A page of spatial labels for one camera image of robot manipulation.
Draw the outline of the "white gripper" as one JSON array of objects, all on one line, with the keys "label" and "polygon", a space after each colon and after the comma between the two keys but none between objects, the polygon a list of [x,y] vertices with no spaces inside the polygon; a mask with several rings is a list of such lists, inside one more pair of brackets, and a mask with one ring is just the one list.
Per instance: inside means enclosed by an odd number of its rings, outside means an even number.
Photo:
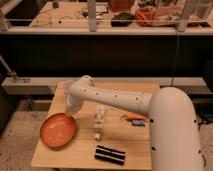
[{"label": "white gripper", "polygon": [[75,115],[83,106],[83,101],[81,99],[71,95],[66,96],[65,103],[65,110],[68,116]]}]

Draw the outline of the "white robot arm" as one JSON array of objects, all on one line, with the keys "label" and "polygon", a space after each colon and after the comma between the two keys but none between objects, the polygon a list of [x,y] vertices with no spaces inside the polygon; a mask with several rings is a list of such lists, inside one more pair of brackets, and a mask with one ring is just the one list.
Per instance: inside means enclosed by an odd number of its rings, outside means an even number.
[{"label": "white robot arm", "polygon": [[62,87],[74,113],[90,100],[148,116],[152,171],[204,171],[196,112],[182,90],[164,87],[150,94],[101,89],[89,76],[68,80]]}]

